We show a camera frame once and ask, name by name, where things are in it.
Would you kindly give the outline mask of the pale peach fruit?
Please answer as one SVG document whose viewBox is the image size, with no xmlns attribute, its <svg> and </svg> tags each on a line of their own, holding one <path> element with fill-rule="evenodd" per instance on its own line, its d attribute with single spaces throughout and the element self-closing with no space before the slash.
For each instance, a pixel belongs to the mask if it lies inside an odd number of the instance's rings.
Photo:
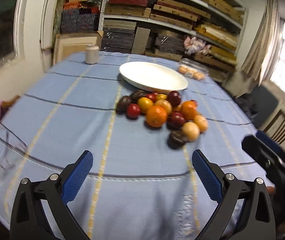
<svg viewBox="0 0 285 240">
<path fill-rule="evenodd" d="M 200 129 L 194 122 L 186 122 L 181 128 L 188 141 L 196 141 L 200 135 Z"/>
</svg>

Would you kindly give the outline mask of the small dark mangosteen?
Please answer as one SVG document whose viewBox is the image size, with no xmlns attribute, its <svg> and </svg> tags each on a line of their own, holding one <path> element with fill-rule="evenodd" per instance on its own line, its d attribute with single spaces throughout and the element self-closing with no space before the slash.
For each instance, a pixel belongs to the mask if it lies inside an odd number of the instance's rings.
<svg viewBox="0 0 285 240">
<path fill-rule="evenodd" d="M 187 137 L 182 131 L 172 131 L 167 140 L 167 144 L 172 149 L 182 148 L 188 142 Z"/>
</svg>

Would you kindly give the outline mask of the dark red plum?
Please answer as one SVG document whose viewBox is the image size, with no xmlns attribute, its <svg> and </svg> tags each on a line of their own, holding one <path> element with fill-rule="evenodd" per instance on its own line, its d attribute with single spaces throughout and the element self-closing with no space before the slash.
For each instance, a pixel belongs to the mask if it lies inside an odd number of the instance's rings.
<svg viewBox="0 0 285 240">
<path fill-rule="evenodd" d="M 172 105 L 172 107 L 177 107 L 181 103 L 181 94 L 176 90 L 170 91 L 166 100 Z"/>
<path fill-rule="evenodd" d="M 167 119 L 167 124 L 175 129 L 181 128 L 185 123 L 185 117 L 178 111 L 172 112 Z"/>
</svg>

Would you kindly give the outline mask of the orange mandarin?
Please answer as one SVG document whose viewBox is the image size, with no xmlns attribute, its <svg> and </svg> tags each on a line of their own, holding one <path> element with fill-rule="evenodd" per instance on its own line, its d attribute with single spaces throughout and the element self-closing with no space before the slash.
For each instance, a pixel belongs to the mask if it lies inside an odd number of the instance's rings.
<svg viewBox="0 0 285 240">
<path fill-rule="evenodd" d="M 195 100 L 189 100 L 182 103 L 180 112 L 186 121 L 193 120 L 194 117 L 199 114 L 197 107 L 198 103 Z"/>
<path fill-rule="evenodd" d="M 146 122 L 153 128 L 160 128 L 167 120 L 167 111 L 161 106 L 151 106 L 145 115 Z"/>
</svg>

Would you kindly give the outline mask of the yellow orange tomato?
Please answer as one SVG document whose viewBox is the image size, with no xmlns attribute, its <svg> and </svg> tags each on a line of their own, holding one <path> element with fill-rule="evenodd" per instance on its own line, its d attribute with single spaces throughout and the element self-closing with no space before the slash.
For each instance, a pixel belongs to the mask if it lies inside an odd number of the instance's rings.
<svg viewBox="0 0 285 240">
<path fill-rule="evenodd" d="M 148 109 L 154 105 L 153 101 L 149 98 L 142 97 L 138 100 L 138 106 L 142 114 L 146 114 Z"/>
</svg>

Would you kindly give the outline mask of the large dark mangosteen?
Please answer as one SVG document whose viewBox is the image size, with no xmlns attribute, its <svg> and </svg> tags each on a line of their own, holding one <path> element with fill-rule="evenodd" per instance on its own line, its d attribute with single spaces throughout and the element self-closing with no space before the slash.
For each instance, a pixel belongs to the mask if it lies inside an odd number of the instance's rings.
<svg viewBox="0 0 285 240">
<path fill-rule="evenodd" d="M 120 98 L 120 100 L 118 101 L 117 103 L 117 106 L 116 106 L 116 113 L 117 114 L 123 114 L 127 111 L 127 107 L 132 103 L 132 99 L 130 96 L 122 96 Z"/>
</svg>

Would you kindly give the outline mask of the red tomato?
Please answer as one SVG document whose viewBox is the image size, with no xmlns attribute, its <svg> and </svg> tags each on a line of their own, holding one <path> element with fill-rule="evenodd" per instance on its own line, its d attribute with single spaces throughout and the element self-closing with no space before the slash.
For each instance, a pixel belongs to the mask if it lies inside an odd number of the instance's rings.
<svg viewBox="0 0 285 240">
<path fill-rule="evenodd" d="M 130 103 L 126 110 L 126 116 L 129 119 L 137 119 L 141 113 L 139 105 L 135 103 Z"/>
</svg>

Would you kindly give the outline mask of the blue checked tablecloth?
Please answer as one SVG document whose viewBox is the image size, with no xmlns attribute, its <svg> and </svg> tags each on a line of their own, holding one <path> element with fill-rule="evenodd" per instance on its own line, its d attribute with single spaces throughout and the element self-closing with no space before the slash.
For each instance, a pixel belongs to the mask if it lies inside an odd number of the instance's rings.
<svg viewBox="0 0 285 240">
<path fill-rule="evenodd" d="M 134 87 L 119 67 L 140 61 L 176 69 L 173 61 L 100 53 L 89 66 L 76 53 L 53 66 L 0 123 L 0 221 L 9 226 L 21 179 L 45 180 L 83 151 L 93 167 L 68 204 L 92 239 L 194 239 L 213 213 L 191 156 L 200 149 L 209 161 L 238 179 L 264 178 L 265 171 L 242 151 L 256 132 L 250 120 L 210 78 L 190 80 L 181 95 L 195 100 L 209 128 L 192 143 L 168 147 L 166 126 L 152 129 L 145 118 L 129 120 L 114 107 Z"/>
</svg>

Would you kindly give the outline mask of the beige curtain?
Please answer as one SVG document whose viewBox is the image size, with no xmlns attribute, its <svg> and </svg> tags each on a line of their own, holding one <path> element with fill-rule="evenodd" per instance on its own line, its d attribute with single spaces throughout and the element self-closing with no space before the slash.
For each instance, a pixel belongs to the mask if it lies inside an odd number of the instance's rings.
<svg viewBox="0 0 285 240">
<path fill-rule="evenodd" d="M 277 0 L 267 0 L 255 39 L 241 71 L 253 81 L 261 83 L 270 69 L 270 59 L 280 37 L 280 16 Z"/>
</svg>

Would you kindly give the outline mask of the clear plastic fruit box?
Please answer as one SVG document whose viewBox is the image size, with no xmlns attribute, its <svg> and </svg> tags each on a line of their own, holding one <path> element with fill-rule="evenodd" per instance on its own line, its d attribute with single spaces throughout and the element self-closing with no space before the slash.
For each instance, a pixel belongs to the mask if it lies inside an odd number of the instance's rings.
<svg viewBox="0 0 285 240">
<path fill-rule="evenodd" d="M 204 81 L 209 76 L 207 68 L 196 61 L 186 58 L 178 62 L 178 72 L 194 80 Z"/>
</svg>

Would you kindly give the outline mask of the white oval plate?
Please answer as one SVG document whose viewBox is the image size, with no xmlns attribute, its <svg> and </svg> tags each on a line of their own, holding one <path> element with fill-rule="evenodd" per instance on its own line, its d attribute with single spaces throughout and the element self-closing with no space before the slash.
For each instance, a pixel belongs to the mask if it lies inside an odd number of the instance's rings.
<svg viewBox="0 0 285 240">
<path fill-rule="evenodd" d="M 188 80 L 176 70 L 150 62 L 124 63 L 119 67 L 119 73 L 132 86 L 150 92 L 181 91 L 189 84 Z"/>
</svg>

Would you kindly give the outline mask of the pink cloth bundle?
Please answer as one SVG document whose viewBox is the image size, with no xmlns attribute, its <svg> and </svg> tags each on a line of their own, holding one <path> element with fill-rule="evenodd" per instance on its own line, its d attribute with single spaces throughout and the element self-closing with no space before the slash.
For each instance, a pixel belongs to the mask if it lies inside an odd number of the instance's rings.
<svg viewBox="0 0 285 240">
<path fill-rule="evenodd" d="M 210 52 L 211 48 L 211 45 L 207 44 L 204 40 L 197 37 L 190 38 L 189 36 L 184 40 L 183 45 L 186 55 L 197 53 L 206 55 Z"/>
</svg>

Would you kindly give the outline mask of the white drink can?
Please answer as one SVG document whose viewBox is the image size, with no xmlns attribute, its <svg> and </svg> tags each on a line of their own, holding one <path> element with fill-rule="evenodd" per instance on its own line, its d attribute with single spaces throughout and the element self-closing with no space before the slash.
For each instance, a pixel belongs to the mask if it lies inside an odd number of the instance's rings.
<svg viewBox="0 0 285 240">
<path fill-rule="evenodd" d="M 86 46 L 85 53 L 85 63 L 86 64 L 96 64 L 99 60 L 99 51 L 100 48 L 95 44 L 88 44 Z"/>
</svg>

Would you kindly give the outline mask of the framed cardboard panel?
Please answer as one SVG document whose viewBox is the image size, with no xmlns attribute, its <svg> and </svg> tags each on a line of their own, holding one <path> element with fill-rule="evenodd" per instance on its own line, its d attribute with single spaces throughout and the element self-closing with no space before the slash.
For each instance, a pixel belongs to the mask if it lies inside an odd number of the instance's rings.
<svg viewBox="0 0 285 240">
<path fill-rule="evenodd" d="M 53 65 L 64 60 L 73 53 L 86 51 L 86 47 L 89 44 L 93 44 L 100 48 L 103 35 L 103 31 L 57 34 L 53 52 Z"/>
</svg>

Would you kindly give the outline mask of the white metal shelf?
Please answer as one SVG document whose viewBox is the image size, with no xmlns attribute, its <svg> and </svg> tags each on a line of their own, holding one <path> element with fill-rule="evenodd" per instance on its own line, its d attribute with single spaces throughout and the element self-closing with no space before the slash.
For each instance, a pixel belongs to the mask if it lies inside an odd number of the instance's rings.
<svg viewBox="0 0 285 240">
<path fill-rule="evenodd" d="M 226 50 L 239 50 L 245 22 L 239 0 L 102 0 L 98 29 L 105 20 L 144 22 L 189 34 Z"/>
</svg>

